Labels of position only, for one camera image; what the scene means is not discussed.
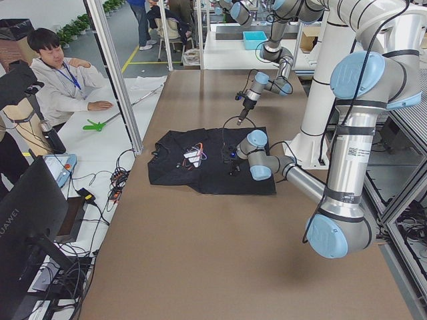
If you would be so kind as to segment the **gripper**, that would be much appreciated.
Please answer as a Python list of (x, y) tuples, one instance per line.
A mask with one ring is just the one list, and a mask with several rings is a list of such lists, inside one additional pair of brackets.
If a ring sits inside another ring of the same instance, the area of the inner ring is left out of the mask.
[(222, 159), (225, 164), (230, 166), (228, 173), (230, 176), (238, 176), (240, 174), (241, 160), (237, 156), (236, 146), (224, 143), (222, 147)]
[(248, 113), (252, 109), (254, 109), (256, 105), (256, 101), (251, 100), (245, 93), (243, 93), (242, 91), (239, 91), (236, 93), (235, 100), (239, 101), (241, 99), (244, 99), (243, 100), (244, 108), (242, 109), (240, 115), (238, 116), (239, 121), (243, 121), (248, 116)]

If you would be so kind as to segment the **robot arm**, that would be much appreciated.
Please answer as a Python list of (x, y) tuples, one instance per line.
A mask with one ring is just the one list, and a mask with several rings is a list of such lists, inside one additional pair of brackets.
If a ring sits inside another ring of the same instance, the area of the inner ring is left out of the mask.
[(293, 87), (288, 77), (294, 64), (294, 54), (281, 45), (282, 38), (288, 26), (288, 22), (297, 18), (302, 23), (316, 22), (324, 11), (324, 6), (315, 1), (275, 1), (272, 12), (268, 15), (271, 21), (270, 36), (268, 40), (259, 45), (259, 57), (262, 61), (275, 63), (278, 72), (274, 80), (261, 71), (255, 74), (251, 84), (246, 84), (243, 91), (236, 93), (236, 99), (243, 99), (243, 106), (239, 117), (240, 124), (248, 113), (254, 109), (263, 91), (271, 91), (278, 95), (289, 95)]
[(376, 222), (362, 207), (364, 177), (379, 114), (421, 101), (420, 44), (426, 8), (409, 1), (276, 1), (260, 56), (288, 71), (280, 42), (288, 23), (328, 12), (315, 84), (301, 130), (285, 155), (268, 155), (267, 135), (249, 133), (230, 155), (256, 181), (279, 173), (318, 202), (303, 240), (341, 258), (367, 248)]

